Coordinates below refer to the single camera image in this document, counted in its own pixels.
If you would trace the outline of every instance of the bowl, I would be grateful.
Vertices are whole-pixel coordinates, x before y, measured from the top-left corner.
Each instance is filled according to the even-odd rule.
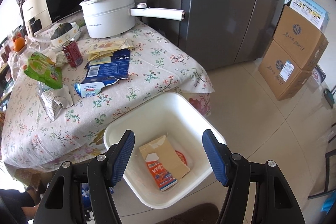
[[[79,29],[78,32],[76,32],[76,34],[75,34],[73,37],[71,37],[70,39],[74,39],[75,41],[77,41],[77,40],[79,39],[80,36],[81,36],[81,29]],[[53,47],[53,45],[51,44],[51,45],[50,45],[50,48],[51,48],[54,52],[60,52],[60,51],[62,51],[62,49],[63,49],[63,48],[62,48],[63,43],[57,45],[56,47]]]
[[[140,201],[155,209],[172,206],[212,173],[202,145],[206,129],[211,129],[220,143],[226,143],[184,97],[173,92],[158,95],[113,121],[104,133],[106,148],[118,143],[127,129],[134,132],[135,145],[123,177]],[[139,151],[140,146],[162,135],[166,135],[173,148],[185,156],[190,168],[177,184],[163,192]]]
[[[51,47],[57,47],[59,45],[62,45],[65,41],[71,39],[79,31],[79,27],[76,22],[71,23],[71,25],[72,29],[70,31],[67,31],[65,34],[61,35],[56,39],[51,39]]]

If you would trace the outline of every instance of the tile floor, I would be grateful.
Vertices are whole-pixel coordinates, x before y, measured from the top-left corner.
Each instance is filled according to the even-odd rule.
[[[291,99],[277,101],[259,74],[260,60],[208,72],[215,92],[211,94],[212,114],[208,120],[224,136],[232,152],[250,161],[274,160],[284,173],[307,224],[318,223],[326,198],[307,200],[323,191],[326,150],[333,136],[336,110],[322,96],[323,87],[313,79]],[[336,168],[336,161],[331,161]],[[330,187],[335,179],[330,179]],[[251,222],[255,185],[251,184],[244,224]],[[226,188],[210,175],[189,195],[170,208],[151,209],[142,204],[122,180],[115,187],[115,205],[123,224],[153,224],[201,204],[221,208]]]

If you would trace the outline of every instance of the pot control knob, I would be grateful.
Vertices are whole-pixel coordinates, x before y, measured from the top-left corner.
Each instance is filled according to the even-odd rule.
[[[138,4],[138,9],[144,9],[147,8],[147,3],[139,3]]]

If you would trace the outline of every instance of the tablecloth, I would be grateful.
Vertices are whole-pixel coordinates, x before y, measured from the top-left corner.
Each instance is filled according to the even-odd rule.
[[[94,97],[80,98],[74,84],[85,77],[85,52],[91,43],[104,40],[90,38],[85,27],[82,32],[78,45],[84,62],[77,68],[68,64],[62,68],[63,83],[70,88],[74,105],[62,110],[54,122],[39,101],[37,81],[23,72],[16,79],[2,136],[2,157],[12,173],[17,168],[47,172],[57,169],[65,160],[75,163],[105,152],[104,129],[118,117],[165,91],[182,93],[203,115],[210,111],[209,93],[214,90],[204,69],[140,21],[122,35],[135,45],[131,51],[129,79],[103,88]],[[50,33],[43,34],[46,41]],[[55,60],[50,47],[43,53]]]

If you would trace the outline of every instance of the orange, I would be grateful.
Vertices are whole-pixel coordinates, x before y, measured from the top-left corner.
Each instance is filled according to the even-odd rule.
[[[14,42],[14,51],[19,52],[25,45],[26,41],[23,37],[18,37]]]

